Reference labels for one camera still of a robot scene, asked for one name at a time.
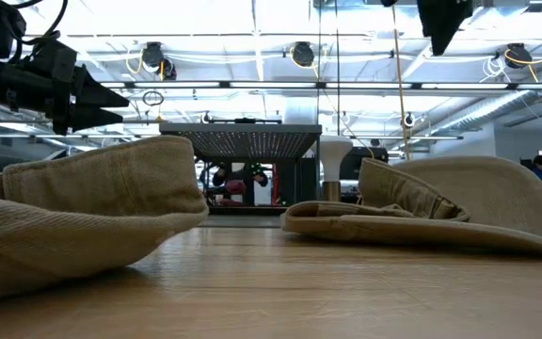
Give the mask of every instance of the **perforated metal panel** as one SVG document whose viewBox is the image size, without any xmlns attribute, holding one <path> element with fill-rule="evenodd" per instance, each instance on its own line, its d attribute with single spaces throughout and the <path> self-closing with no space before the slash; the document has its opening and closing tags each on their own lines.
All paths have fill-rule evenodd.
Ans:
<svg viewBox="0 0 542 339">
<path fill-rule="evenodd" d="M 321 125 L 165 123 L 162 135 L 186 137 L 203 159 L 296 160 L 321 135 Z"/>
</svg>

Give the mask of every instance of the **white lamp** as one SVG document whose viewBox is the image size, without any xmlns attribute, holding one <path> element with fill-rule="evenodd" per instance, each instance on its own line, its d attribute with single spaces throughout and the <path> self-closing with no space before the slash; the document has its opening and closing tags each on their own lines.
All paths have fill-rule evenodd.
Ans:
<svg viewBox="0 0 542 339">
<path fill-rule="evenodd" d="M 324 199 L 340 201 L 340 165 L 353 148 L 353 141 L 348 137 L 321 136 L 319 141 L 320 159 L 324 166 Z"/>
</svg>

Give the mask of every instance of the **beige hat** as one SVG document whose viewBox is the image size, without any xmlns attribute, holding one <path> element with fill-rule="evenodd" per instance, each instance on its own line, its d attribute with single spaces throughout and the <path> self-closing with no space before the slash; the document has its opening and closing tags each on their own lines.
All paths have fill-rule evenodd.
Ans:
<svg viewBox="0 0 542 339">
<path fill-rule="evenodd" d="M 8 166 L 0 173 L 0 297 L 130 265 L 207 213 L 182 137 Z"/>
<path fill-rule="evenodd" d="M 363 205 L 303 202 L 289 232 L 379 244 L 447 244 L 542 253 L 542 182 L 496 157 L 445 157 L 393 167 L 364 160 Z"/>
</svg>

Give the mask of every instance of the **red object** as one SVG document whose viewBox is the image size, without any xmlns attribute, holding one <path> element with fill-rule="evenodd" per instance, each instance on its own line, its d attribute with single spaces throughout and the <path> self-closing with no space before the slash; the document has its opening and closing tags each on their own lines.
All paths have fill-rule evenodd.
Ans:
<svg viewBox="0 0 542 339">
<path fill-rule="evenodd" d="M 271 191 L 271 204 L 275 205 L 278 204 L 279 200 L 279 176 L 278 176 L 278 168 L 273 165 L 273 190 Z"/>
<path fill-rule="evenodd" d="M 229 194 L 244 194 L 246 184 L 241 180 L 230 180 L 225 184 L 225 189 Z"/>
</svg>

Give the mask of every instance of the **wooden table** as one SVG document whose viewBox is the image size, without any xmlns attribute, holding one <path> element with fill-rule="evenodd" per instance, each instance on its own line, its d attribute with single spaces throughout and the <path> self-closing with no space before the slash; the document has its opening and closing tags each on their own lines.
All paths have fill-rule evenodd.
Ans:
<svg viewBox="0 0 542 339">
<path fill-rule="evenodd" d="M 0 300 L 0 338 L 542 339 L 542 260 L 199 228 L 130 268 Z"/>
</svg>

